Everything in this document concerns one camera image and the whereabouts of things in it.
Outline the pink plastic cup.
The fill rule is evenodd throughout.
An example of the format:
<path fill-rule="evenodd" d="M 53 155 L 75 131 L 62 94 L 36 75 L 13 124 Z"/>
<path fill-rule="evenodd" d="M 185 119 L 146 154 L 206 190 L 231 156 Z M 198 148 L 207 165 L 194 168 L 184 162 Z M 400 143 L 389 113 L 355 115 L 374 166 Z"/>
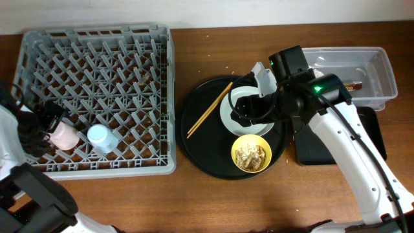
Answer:
<path fill-rule="evenodd" d="M 77 131 L 64 122 L 60 122 L 54 132 L 49 135 L 51 143 L 60 150 L 71 150 L 80 140 Z"/>

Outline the yellow bowl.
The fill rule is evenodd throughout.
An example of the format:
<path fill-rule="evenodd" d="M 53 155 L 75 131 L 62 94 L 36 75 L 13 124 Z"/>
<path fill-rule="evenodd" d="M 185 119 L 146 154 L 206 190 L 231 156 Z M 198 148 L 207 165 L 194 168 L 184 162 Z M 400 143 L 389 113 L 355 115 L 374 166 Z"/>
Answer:
<path fill-rule="evenodd" d="M 264 171 L 272 160 L 272 150 L 268 142 L 258 135 L 243 135 L 232 145 L 232 160 L 242 171 L 259 173 Z"/>

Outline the food scraps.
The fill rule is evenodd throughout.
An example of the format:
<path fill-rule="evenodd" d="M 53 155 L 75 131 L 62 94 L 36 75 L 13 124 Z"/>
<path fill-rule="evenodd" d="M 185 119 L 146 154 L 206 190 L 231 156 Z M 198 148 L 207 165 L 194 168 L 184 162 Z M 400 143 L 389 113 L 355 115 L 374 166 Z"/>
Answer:
<path fill-rule="evenodd" d="M 261 146 L 249 144 L 235 150 L 237 166 L 249 172 L 256 172 L 266 160 L 266 153 Z"/>

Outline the light blue plastic cup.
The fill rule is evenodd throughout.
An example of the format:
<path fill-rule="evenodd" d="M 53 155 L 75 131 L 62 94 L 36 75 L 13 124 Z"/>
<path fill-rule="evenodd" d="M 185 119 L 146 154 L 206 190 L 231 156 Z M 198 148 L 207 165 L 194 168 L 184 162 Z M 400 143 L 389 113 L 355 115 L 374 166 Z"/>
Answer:
<path fill-rule="evenodd" d="M 87 138 L 95 149 L 103 154 L 112 152 L 120 140 L 114 133 L 102 124 L 95 124 L 87 131 Z"/>

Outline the gold snack wrapper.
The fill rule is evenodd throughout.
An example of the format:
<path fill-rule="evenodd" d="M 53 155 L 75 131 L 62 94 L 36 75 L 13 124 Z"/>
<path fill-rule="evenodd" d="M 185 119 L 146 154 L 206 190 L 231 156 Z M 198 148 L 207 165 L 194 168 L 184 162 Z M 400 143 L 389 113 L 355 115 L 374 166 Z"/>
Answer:
<path fill-rule="evenodd" d="M 351 91 L 359 91 L 362 89 L 362 82 L 349 82 L 349 83 L 344 83 L 345 88 L 347 89 L 347 91 L 351 92 Z"/>

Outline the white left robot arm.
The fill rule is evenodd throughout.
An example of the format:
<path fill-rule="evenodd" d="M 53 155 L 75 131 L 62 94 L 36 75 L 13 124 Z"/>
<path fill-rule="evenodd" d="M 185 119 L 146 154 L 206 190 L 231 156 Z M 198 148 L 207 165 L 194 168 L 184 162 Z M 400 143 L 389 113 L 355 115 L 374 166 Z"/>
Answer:
<path fill-rule="evenodd" d="M 24 111 L 23 94 L 13 96 L 14 83 L 1 83 L 1 231 L 2 232 L 112 232 L 78 210 L 72 195 L 61 184 L 35 169 L 27 152 L 45 152 L 48 133 L 65 115 L 47 102 Z"/>

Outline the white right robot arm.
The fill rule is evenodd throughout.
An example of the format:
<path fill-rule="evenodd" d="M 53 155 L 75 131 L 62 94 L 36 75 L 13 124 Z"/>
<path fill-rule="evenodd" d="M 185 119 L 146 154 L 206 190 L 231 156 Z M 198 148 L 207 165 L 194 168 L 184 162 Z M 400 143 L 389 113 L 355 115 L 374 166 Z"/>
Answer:
<path fill-rule="evenodd" d="M 413 194 L 396 178 L 366 133 L 345 85 L 335 74 L 316 77 L 297 45 L 269 57 L 269 91 L 257 80 L 259 94 L 231 103 L 242 126 L 299 116 L 324 143 L 351 187 L 362 220 L 330 219 L 304 232 L 412 232 Z"/>

